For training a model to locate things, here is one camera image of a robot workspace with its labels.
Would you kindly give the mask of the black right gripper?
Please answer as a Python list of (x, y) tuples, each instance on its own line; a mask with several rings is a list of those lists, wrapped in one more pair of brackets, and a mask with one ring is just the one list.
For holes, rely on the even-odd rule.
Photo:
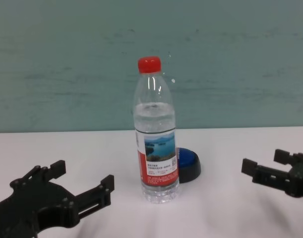
[(278, 190), (286, 190), (286, 194), (303, 197), (303, 153), (290, 154), (288, 151), (276, 149), (274, 161), (283, 165), (291, 165), (289, 172), (265, 167), (257, 162), (244, 158), (241, 172), (252, 178), (253, 183)]

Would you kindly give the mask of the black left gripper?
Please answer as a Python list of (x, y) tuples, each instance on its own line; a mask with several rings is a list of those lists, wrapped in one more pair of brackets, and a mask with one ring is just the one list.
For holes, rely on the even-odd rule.
[(75, 197), (62, 186), (49, 182), (65, 173), (65, 161), (59, 160), (49, 168), (35, 166), (23, 176), (26, 181), (13, 181), (13, 193), (0, 202), (0, 238), (36, 238), (45, 229), (73, 228), (79, 219), (111, 204), (113, 175)]

